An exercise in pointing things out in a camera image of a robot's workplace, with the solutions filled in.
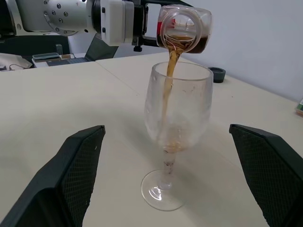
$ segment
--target glass stem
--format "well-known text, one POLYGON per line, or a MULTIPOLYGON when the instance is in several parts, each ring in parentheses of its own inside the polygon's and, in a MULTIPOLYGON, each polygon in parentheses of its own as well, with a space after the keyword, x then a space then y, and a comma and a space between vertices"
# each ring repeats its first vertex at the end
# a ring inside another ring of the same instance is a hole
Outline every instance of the glass stem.
POLYGON ((163 151, 164 153, 164 170, 162 177, 160 179, 158 187, 161 190, 168 190, 171 188, 172 181, 172 171, 176 160, 176 153, 169 153, 167 151, 163 151))

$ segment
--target black bottle cap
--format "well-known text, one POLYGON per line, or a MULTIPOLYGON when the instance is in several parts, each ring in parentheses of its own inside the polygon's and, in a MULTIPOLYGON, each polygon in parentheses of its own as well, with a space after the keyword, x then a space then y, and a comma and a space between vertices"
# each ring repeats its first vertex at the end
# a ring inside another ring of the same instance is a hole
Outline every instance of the black bottle cap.
POLYGON ((216 67, 209 68, 214 73, 214 83, 222 83, 224 81, 226 71, 216 67))

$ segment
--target wine glass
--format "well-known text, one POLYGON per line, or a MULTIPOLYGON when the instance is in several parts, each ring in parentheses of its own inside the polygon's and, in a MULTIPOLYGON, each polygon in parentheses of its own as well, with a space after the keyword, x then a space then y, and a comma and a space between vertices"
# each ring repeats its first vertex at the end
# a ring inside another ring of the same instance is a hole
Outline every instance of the wine glass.
POLYGON ((148 173, 141 185, 145 201, 165 211, 183 205, 185 192, 172 174, 176 154, 198 143, 206 130, 213 93, 209 69, 178 62, 171 78, 165 76, 167 66, 153 66, 144 108, 148 134, 164 152, 164 169, 148 173))

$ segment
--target white wall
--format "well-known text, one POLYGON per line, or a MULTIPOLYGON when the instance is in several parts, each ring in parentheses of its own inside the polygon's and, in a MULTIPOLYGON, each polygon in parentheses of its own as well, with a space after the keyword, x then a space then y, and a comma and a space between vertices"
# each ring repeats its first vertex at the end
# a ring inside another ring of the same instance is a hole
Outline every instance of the white wall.
MULTIPOLYGON (((185 0, 213 13, 214 29, 202 54, 183 57, 205 66, 221 67, 233 77, 299 101, 303 97, 302 0, 185 0)), ((150 6, 147 35, 155 36, 159 8, 150 6)), ((86 52, 92 36, 72 36, 71 49, 86 52)), ((117 56, 142 53, 122 45, 117 56)))

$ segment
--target brown liquid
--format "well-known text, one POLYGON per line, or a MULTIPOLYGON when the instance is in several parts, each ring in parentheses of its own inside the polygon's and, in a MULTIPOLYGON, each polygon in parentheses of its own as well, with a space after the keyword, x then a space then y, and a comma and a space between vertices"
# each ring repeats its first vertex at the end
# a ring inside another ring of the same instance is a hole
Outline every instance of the brown liquid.
MULTIPOLYGON (((158 44, 159 46, 162 45, 164 47, 162 40, 160 36, 158 38, 158 44)), ((208 37, 203 37, 200 39, 200 42, 197 44, 196 47, 194 47, 193 50, 189 51, 188 53, 201 53, 206 46, 208 37)), ((187 47, 189 47, 194 40, 192 40, 190 37, 180 37, 180 36, 166 36, 166 45, 168 46, 169 50, 169 63, 167 67, 167 77, 164 82, 164 90, 163 90, 163 106, 162 106, 162 126, 166 124, 166 112, 168 108, 168 101, 169 96, 173 87, 173 73, 175 70, 175 66, 177 64, 177 61, 180 57, 180 55, 184 52, 187 47)), ((165 150, 168 153, 175 153, 182 150, 182 146, 180 145, 180 142, 171 140, 167 143, 165 150)))

